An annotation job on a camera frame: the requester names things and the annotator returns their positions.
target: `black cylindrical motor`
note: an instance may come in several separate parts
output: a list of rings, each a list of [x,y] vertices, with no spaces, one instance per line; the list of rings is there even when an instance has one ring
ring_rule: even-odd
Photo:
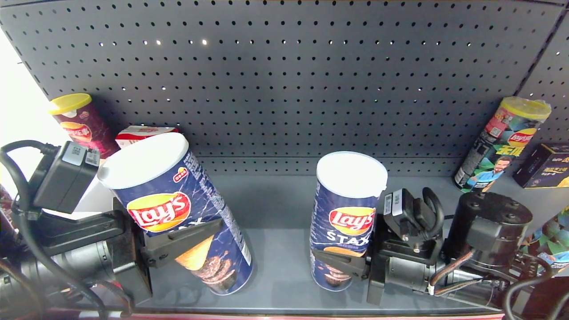
[[[470,263],[484,268],[509,267],[532,218],[529,209],[507,196],[493,192],[464,194],[456,207],[444,251],[456,259],[474,247],[476,253]]]

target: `wire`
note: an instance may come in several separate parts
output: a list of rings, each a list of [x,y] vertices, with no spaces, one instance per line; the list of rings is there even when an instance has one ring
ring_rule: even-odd
[[[435,272],[431,279],[428,282],[428,291],[429,294],[431,296],[433,296],[435,294],[435,285],[437,282],[439,282],[440,279],[442,279],[444,276],[446,276],[447,274],[453,272],[455,269],[457,269],[458,267],[460,267],[463,263],[465,263],[466,261],[468,261],[470,258],[472,258],[472,256],[475,253],[475,249],[470,250],[469,252],[465,253],[464,255],[462,255],[461,257],[459,257],[458,259],[456,259],[453,263],[448,264],[447,266],[445,266],[443,269]]]
[[[538,258],[535,256],[531,256],[531,255],[527,255],[527,254],[524,254],[524,256],[537,260],[537,263],[539,263],[545,269],[545,273],[539,277],[526,279],[526,280],[523,280],[520,282],[516,282],[515,284],[509,286],[509,288],[506,290],[506,292],[504,294],[504,302],[502,303],[502,309],[504,310],[506,320],[517,320],[516,316],[514,315],[514,313],[512,311],[512,305],[511,305],[512,296],[513,296],[514,292],[522,289],[525,286],[535,286],[535,285],[538,285],[540,283],[543,283],[553,276],[553,269],[551,268],[551,266],[547,262],[545,262],[541,258]]]
[[[439,232],[443,229],[444,213],[443,206],[440,204],[439,198],[428,187],[423,188],[423,200],[435,211],[436,216],[435,224],[432,226],[432,228],[428,231],[422,232],[423,239],[426,241],[438,235]]]
[[[453,284],[450,284],[446,287],[443,287],[441,289],[435,290],[435,296],[436,297],[440,297],[443,296],[447,293],[451,293],[463,288],[466,288],[467,286],[470,285],[474,285],[474,284],[479,284],[482,281],[484,281],[484,278],[478,278],[478,279],[472,279],[472,280],[466,280],[466,281],[460,281],[460,282],[455,282]]]
[[[7,145],[0,148],[0,163],[6,167],[6,170],[8,170],[8,173],[12,177],[12,180],[18,189],[18,195],[20,197],[18,200],[18,206],[21,210],[27,211],[32,203],[30,185],[28,184],[26,176],[24,176],[24,173],[20,167],[8,155],[8,152],[22,147],[34,147],[36,149],[39,149],[42,153],[53,153],[54,151],[58,150],[58,148],[48,143],[41,143],[35,140],[16,141],[8,143]]]
[[[38,259],[39,262],[41,262],[49,271],[51,271],[54,276],[61,279],[62,281],[65,281],[75,291],[81,292],[87,300],[94,304],[97,312],[99,313],[100,319],[107,319],[108,313],[101,298],[97,296],[97,294],[95,294],[95,292],[88,288],[84,283],[75,279],[57,263],[51,260],[43,248],[38,245],[38,243],[35,241],[34,235],[30,228],[30,224],[28,222],[28,219],[25,217],[25,214],[21,212],[19,214],[16,214],[14,220],[16,221],[18,229],[20,230],[20,234],[23,236],[26,244],[28,245],[28,248],[34,254],[36,259]]]
[[[22,170],[7,154],[12,150],[22,147],[34,147],[36,149],[39,149],[42,153],[46,154],[52,154],[59,149],[48,143],[43,144],[34,140],[12,142],[0,148],[0,162],[10,173],[10,176],[12,177],[12,180],[14,180],[16,188],[18,189],[18,201],[16,202],[15,200],[12,202],[12,212],[14,214],[13,219],[16,222],[18,229],[20,230],[20,234],[26,241],[28,248],[40,263],[42,263],[51,273],[53,273],[54,276],[65,281],[72,289],[81,292],[87,300],[93,303],[97,309],[100,319],[107,319],[108,312],[105,309],[105,305],[103,304],[101,298],[97,296],[95,292],[88,288],[84,283],[82,283],[80,280],[75,279],[57,263],[51,260],[43,248],[35,240],[34,234],[32,233],[26,216],[27,211],[32,205],[30,185],[22,173]]]
[[[565,293],[561,297],[561,299],[559,299],[559,301],[555,304],[555,307],[550,312],[550,314],[547,316],[547,318],[545,318],[545,320],[556,320],[557,317],[559,316],[559,314],[561,313],[561,310],[563,310],[565,303],[567,303],[567,300],[569,300],[569,291],[567,293]]]
[[[34,288],[30,279],[6,260],[0,259],[0,269],[4,270],[4,272],[6,272],[12,279],[15,279],[22,285],[22,287],[24,287],[32,300],[34,300],[34,304],[38,307],[39,312],[42,313],[44,309],[42,299],[36,294],[37,289]]]
[[[109,281],[97,281],[95,284],[104,286],[105,288],[109,289],[109,291],[114,293],[115,296],[119,297],[122,300],[122,303],[126,307],[126,316],[130,317],[133,314],[134,301],[121,289],[121,287]]]

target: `blue chip can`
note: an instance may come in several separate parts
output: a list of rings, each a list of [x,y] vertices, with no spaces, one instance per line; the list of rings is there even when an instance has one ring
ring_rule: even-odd
[[[310,247],[361,257],[368,248],[376,205],[387,184],[387,170],[365,154],[339,151],[323,156],[316,167],[318,182]],[[324,289],[342,291],[352,278],[310,254],[314,281]]]
[[[109,157],[97,173],[150,237],[215,219],[221,230],[176,261],[214,294],[231,294],[252,273],[251,255],[229,207],[179,133],[141,140]]]

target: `qr code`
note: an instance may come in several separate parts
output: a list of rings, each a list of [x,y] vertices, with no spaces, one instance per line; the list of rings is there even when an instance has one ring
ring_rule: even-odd
[[[494,137],[498,137],[500,134],[502,133],[502,130],[500,130],[497,127],[492,128],[492,130],[490,131],[490,135],[494,136]]]

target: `man printed on can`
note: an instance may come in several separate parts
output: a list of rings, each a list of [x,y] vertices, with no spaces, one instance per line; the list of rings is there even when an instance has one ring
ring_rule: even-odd
[[[511,157],[499,157],[498,160],[496,160],[492,171],[483,171],[477,175],[472,176],[470,179],[468,179],[467,184],[471,186],[472,189],[482,188],[482,191],[486,191],[490,188],[492,183],[504,173],[504,169],[506,169],[511,162]]]

